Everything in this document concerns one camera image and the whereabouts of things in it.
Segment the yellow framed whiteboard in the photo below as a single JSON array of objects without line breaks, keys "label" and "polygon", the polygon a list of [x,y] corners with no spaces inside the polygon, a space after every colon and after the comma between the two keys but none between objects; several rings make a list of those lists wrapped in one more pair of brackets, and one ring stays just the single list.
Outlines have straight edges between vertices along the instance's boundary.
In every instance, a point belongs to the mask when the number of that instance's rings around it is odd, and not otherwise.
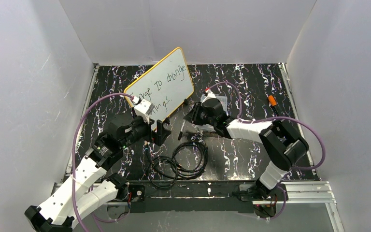
[{"label": "yellow framed whiteboard", "polygon": [[183,50],[177,47],[126,87],[124,93],[153,103],[151,118],[163,121],[194,91]]}]

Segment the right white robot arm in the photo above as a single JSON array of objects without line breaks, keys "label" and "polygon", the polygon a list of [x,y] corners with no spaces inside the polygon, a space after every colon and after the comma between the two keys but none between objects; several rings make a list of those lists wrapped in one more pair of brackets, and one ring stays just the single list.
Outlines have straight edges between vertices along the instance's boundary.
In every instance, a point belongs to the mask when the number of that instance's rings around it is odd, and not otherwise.
[{"label": "right white robot arm", "polygon": [[283,177],[308,151],[309,145],[286,119],[270,122],[244,122],[227,115],[221,102],[210,98],[196,103],[184,120],[197,125],[210,125],[221,137],[246,139],[263,144],[270,162],[255,185],[246,191],[236,192],[267,198]]}]

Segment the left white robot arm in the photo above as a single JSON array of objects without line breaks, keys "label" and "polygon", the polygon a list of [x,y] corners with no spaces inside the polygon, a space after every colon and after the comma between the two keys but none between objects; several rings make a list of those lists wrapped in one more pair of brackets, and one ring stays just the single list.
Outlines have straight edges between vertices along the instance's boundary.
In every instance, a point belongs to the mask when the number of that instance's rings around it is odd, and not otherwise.
[{"label": "left white robot arm", "polygon": [[119,192],[128,188],[128,182],[119,174],[105,178],[94,190],[92,185],[123,157],[130,145],[144,140],[161,146],[171,130],[157,120],[145,122],[141,116],[130,123],[114,119],[97,137],[82,158],[75,172],[46,201],[29,206],[25,216],[37,232],[71,232],[81,221],[101,205],[116,199]]}]

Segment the white whiteboard marker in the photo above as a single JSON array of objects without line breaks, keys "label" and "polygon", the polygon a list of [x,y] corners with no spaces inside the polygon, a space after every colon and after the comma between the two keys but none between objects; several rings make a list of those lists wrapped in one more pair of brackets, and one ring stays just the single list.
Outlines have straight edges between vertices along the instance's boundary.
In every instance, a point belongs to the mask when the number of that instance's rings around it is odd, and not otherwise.
[{"label": "white whiteboard marker", "polygon": [[180,141],[182,139],[185,123],[186,123],[186,121],[183,120],[180,131],[179,131],[179,135],[178,135],[178,138],[177,138],[178,141]]}]

